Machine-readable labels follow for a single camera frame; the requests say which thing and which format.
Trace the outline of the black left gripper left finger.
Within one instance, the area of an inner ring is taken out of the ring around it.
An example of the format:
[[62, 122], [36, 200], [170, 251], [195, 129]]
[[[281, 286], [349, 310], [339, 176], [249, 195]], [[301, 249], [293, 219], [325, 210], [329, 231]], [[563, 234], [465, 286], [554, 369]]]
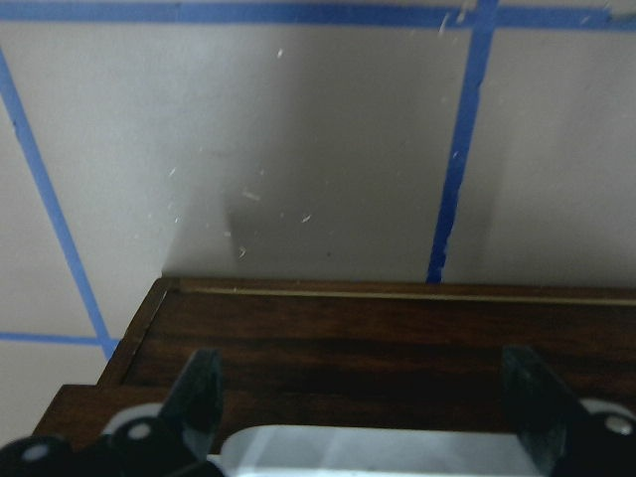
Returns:
[[199, 349], [189, 358], [161, 407], [161, 420], [200, 460], [212, 450], [223, 416], [220, 354]]

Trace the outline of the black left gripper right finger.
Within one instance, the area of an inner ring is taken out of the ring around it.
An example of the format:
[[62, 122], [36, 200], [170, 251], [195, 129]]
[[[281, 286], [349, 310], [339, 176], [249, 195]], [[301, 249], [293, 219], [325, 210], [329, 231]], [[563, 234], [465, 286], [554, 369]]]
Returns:
[[586, 423], [586, 409], [533, 348], [506, 346], [501, 364], [508, 421], [540, 473], [558, 475], [569, 460], [573, 434]]

